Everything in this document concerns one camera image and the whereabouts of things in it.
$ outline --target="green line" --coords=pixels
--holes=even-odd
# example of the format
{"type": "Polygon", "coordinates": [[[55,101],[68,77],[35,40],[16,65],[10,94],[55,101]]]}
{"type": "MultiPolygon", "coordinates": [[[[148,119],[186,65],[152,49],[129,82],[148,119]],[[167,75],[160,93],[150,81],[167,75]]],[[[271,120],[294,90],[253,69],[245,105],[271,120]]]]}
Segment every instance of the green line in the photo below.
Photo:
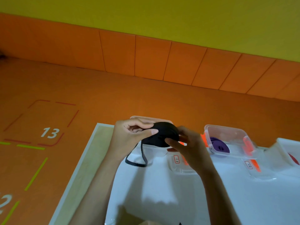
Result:
{"type": "Polygon", "coordinates": [[[10,143],[8,143],[8,142],[1,142],[0,141],[0,145],[10,145],[10,143]]]}
{"type": "Polygon", "coordinates": [[[39,167],[39,169],[36,171],[36,173],[33,175],[32,179],[30,180],[30,182],[28,183],[28,185],[26,186],[26,188],[24,189],[25,191],[27,191],[29,189],[29,186],[33,183],[34,179],[37,177],[38,173],[40,172],[40,170],[43,168],[43,166],[45,165],[46,161],[47,161],[48,157],[44,160],[44,162],[42,163],[42,165],[39,167]]]}
{"type": "Polygon", "coordinates": [[[16,207],[18,206],[19,203],[20,203],[20,201],[17,201],[15,203],[15,205],[11,208],[11,210],[9,211],[8,215],[6,216],[5,220],[1,223],[1,225],[6,224],[6,222],[9,220],[10,216],[13,214],[13,211],[16,209],[16,207]]]}
{"type": "Polygon", "coordinates": [[[34,146],[29,146],[29,145],[17,145],[17,147],[23,147],[23,148],[33,148],[33,149],[40,149],[44,150],[44,147],[34,147],[34,146]]]}

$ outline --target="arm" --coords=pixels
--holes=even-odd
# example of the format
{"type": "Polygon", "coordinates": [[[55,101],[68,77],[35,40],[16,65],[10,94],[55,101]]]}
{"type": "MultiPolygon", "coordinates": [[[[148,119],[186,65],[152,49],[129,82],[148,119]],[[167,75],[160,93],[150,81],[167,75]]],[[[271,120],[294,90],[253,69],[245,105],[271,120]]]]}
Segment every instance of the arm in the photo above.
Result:
{"type": "Polygon", "coordinates": [[[183,126],[178,127],[178,130],[180,141],[187,145],[166,138],[166,143],[173,147],[168,151],[179,151],[201,177],[211,224],[241,224],[201,136],[183,126]]]}
{"type": "Polygon", "coordinates": [[[117,169],[139,141],[158,133],[157,129],[148,129],[153,123],[141,118],[116,122],[108,151],[69,225],[104,224],[117,169]]]}

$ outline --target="black face mask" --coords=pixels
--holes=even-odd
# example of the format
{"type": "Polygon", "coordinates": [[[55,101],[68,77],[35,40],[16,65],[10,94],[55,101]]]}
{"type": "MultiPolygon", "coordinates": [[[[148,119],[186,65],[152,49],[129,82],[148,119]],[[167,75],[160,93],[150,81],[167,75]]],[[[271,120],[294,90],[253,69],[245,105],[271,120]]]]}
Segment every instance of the black face mask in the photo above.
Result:
{"type": "Polygon", "coordinates": [[[169,122],[154,123],[154,125],[151,129],[158,129],[158,133],[143,139],[142,142],[141,142],[142,158],[143,158],[145,164],[140,164],[140,163],[135,163],[135,162],[129,161],[127,158],[130,154],[126,157],[125,163],[127,163],[129,165],[132,165],[132,166],[146,167],[148,165],[148,160],[144,155],[143,144],[154,145],[154,146],[157,146],[157,147],[166,148],[166,147],[169,147],[169,145],[165,142],[166,138],[171,138],[171,139],[176,140],[176,141],[179,140],[178,129],[176,128],[175,125],[173,125],[169,122]]]}

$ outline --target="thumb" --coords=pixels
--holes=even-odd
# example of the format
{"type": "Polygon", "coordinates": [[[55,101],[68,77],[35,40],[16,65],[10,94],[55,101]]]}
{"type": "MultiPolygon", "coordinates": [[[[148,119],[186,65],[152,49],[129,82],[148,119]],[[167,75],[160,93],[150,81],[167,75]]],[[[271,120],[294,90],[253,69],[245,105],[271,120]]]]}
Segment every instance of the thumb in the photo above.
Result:
{"type": "Polygon", "coordinates": [[[181,152],[184,150],[185,146],[179,143],[176,140],[173,140],[171,138],[166,138],[165,142],[170,145],[172,148],[176,149],[177,151],[181,152]]]}
{"type": "Polygon", "coordinates": [[[138,141],[141,141],[147,137],[150,137],[154,134],[158,133],[158,130],[157,129],[146,129],[146,130],[143,130],[141,132],[136,132],[135,135],[136,135],[136,139],[138,141]]]}

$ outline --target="face mask ear loop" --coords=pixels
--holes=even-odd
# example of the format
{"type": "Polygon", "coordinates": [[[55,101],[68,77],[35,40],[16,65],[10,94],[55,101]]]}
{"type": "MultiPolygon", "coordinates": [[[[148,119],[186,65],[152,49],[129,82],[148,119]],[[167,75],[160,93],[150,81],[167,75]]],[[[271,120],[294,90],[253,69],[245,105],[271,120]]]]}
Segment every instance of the face mask ear loop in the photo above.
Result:
{"type": "Polygon", "coordinates": [[[141,163],[136,163],[136,162],[129,161],[128,160],[128,156],[130,155],[130,153],[126,156],[125,163],[127,163],[129,165],[132,165],[132,166],[138,166],[138,167],[146,167],[146,166],[148,166],[148,160],[147,160],[147,158],[146,158],[146,156],[144,154],[144,150],[143,150],[143,140],[141,141],[141,153],[142,153],[142,158],[143,158],[145,164],[141,164],[141,163]]]}

